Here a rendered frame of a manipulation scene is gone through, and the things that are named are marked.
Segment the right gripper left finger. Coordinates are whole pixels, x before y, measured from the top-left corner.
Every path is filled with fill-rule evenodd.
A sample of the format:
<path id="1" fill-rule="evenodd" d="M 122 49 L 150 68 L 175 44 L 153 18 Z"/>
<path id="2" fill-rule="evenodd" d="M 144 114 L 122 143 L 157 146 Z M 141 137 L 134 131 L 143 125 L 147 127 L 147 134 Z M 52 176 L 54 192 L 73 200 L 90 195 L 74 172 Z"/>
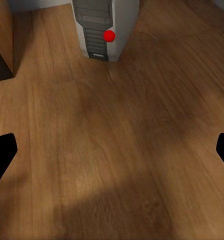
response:
<path id="1" fill-rule="evenodd" d="M 14 134 L 0 136 L 0 179 L 18 151 Z"/>

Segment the desktop computer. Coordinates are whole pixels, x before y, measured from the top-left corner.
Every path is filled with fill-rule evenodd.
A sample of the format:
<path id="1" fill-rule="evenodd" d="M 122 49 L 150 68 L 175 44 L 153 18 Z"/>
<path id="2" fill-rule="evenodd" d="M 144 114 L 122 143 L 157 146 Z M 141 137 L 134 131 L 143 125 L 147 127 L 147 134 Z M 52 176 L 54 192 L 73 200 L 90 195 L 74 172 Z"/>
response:
<path id="1" fill-rule="evenodd" d="M 71 0 L 84 56 L 118 61 L 139 18 L 140 0 Z"/>

